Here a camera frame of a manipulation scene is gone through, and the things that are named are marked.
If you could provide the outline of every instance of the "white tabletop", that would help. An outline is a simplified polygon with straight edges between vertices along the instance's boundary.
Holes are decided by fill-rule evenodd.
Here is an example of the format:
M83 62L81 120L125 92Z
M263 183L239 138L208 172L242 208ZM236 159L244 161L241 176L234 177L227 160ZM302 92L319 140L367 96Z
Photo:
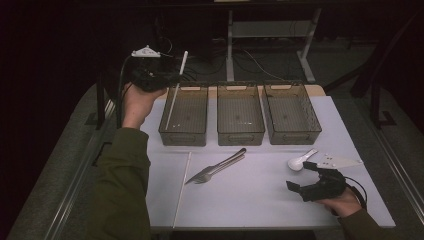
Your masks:
M289 159L299 157L312 148L319 152L310 161L318 161L325 154L360 159L331 97L311 97L311 102L322 127L314 145L270 145L265 132L261 146L246 147L245 159L205 184L184 185L187 179L206 166L226 159L242 147L218 146L216 99L209 100L205 147L164 146L158 129L165 100L157 100L141 128L150 136L148 155L152 165L147 205L152 227L201 230L338 226L336 218L322 205L303 202L286 186L286 180L301 186L319 180L317 172L294 172L287 166ZM340 172L365 187L368 211L380 226L395 226L364 165L343 168Z

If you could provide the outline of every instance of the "transparent plastic bin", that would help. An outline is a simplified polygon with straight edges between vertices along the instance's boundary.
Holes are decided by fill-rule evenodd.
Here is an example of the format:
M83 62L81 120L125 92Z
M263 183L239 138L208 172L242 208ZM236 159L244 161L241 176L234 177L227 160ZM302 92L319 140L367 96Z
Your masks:
M266 81L262 103L271 144L314 144L322 129L303 84Z
M259 146L265 125L255 82L218 83L218 145Z
M178 90L170 87L159 126L163 145L205 146L207 111L207 83L183 82Z

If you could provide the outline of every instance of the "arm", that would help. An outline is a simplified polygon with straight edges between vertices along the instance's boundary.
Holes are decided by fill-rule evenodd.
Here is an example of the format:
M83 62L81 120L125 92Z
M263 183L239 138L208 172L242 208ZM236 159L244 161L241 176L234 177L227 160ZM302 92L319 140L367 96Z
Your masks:
M351 240L396 240L399 239L386 229L381 228L361 207L355 194L348 188L340 197L317 201L326 208L336 211L343 231Z
M148 135L140 126L154 100L164 90L145 93L126 85L125 117L112 147L98 161L99 177L94 187L86 239L150 239L146 206L150 161Z

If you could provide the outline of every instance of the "green sleeve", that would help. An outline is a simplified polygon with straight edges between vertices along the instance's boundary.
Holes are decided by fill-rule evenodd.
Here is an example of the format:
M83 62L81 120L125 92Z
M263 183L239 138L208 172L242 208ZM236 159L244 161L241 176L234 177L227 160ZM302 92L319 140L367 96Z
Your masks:
M340 218L345 234L351 240L398 240L387 229L381 228L374 219L362 209L346 218Z
M147 140L137 129L118 129L99 159L86 239L150 239Z

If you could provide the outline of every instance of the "hand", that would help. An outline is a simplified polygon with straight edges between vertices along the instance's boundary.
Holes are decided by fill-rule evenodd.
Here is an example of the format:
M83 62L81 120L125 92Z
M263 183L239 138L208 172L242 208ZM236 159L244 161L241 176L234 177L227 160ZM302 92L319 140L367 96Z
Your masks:
M326 208L329 208L329 210L336 211L336 213L342 218L348 217L362 209L355 193L353 193L349 188L346 188L339 197L322 199L316 202L324 204Z
M131 83L127 83L124 86L123 92L125 93L125 116L122 127L140 129L141 124L144 123L144 119L152 111L154 101L159 96L165 94L166 89L148 93Z

